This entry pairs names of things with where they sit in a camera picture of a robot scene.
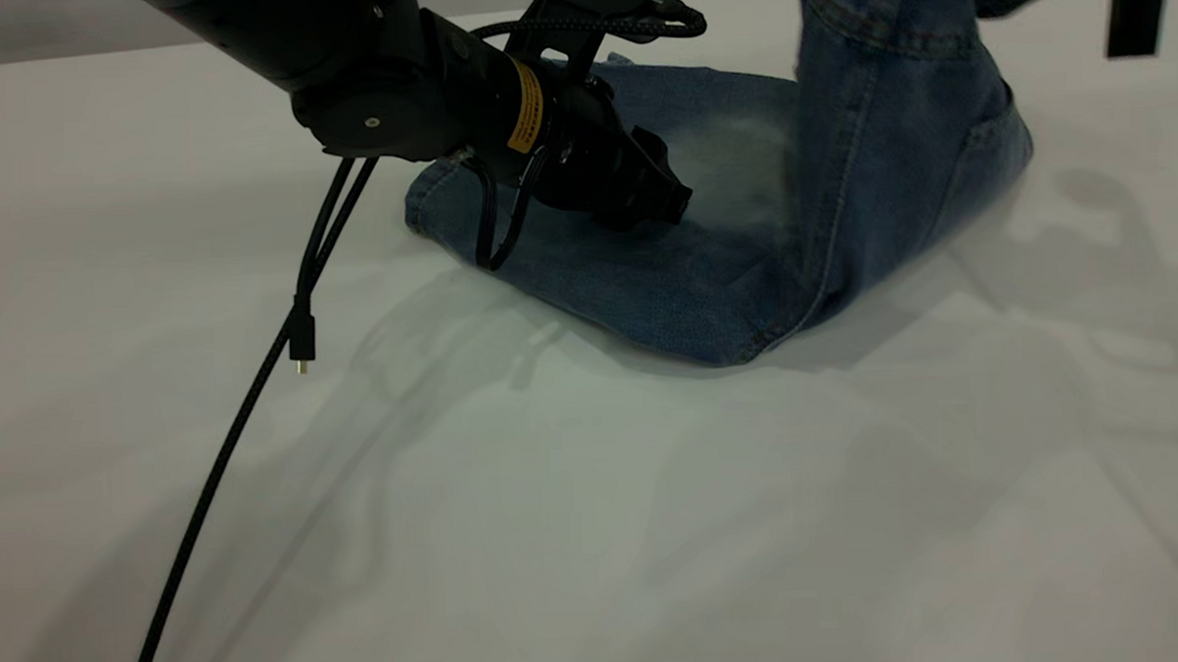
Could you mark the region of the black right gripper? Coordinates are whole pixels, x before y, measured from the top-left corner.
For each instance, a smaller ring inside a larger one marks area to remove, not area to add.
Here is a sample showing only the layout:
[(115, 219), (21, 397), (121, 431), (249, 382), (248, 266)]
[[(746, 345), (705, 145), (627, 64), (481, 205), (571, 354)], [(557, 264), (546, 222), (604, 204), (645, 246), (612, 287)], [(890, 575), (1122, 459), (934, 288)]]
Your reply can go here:
[(1164, 0), (1110, 0), (1107, 57), (1157, 57), (1160, 47)]

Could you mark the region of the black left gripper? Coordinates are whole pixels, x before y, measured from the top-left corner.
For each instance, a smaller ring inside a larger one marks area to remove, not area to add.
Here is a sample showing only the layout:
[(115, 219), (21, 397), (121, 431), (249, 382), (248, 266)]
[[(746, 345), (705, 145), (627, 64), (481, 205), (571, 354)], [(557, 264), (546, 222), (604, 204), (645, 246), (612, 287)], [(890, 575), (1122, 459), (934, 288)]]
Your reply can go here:
[(565, 74), (552, 74), (548, 85), (552, 106), (537, 200), (588, 213), (616, 231), (643, 221), (682, 221), (691, 188), (671, 171), (661, 137), (626, 126), (613, 86), (602, 77)]

